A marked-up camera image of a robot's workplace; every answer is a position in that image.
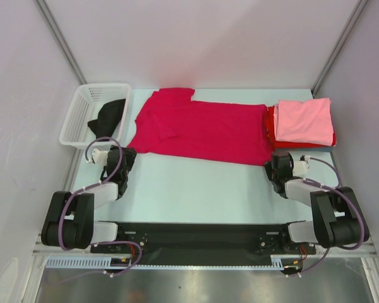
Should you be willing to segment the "magenta t shirt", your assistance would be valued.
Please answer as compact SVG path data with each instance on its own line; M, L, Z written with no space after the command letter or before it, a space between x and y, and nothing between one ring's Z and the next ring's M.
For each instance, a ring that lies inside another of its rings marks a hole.
M272 146L266 105L193 100L191 88L154 91L135 119L129 143L138 153L262 166Z

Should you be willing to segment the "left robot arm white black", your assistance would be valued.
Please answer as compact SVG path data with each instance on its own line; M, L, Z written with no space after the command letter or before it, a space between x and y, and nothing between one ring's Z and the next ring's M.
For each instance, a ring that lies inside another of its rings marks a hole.
M86 249L93 242L104 242L111 251L122 251L127 237L117 231L115 223L96 222L94 212L98 207L122 198L128 188L128 174L136 155L133 148L94 149L92 159L104 161L99 182L78 190L76 194L56 191L52 195L41 232L43 245L72 250Z

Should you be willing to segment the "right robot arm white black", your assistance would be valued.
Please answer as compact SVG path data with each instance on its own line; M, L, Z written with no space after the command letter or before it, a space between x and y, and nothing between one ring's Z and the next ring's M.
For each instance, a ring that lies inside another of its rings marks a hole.
M310 161L332 165L303 155L295 161L287 151L275 151L265 163L265 171L274 191L284 199L300 202L311 208L312 220L287 224L287 232L280 235L279 247L294 253L302 242L318 244L326 249L339 247L355 250L370 237L370 231L350 187L326 186L305 178Z

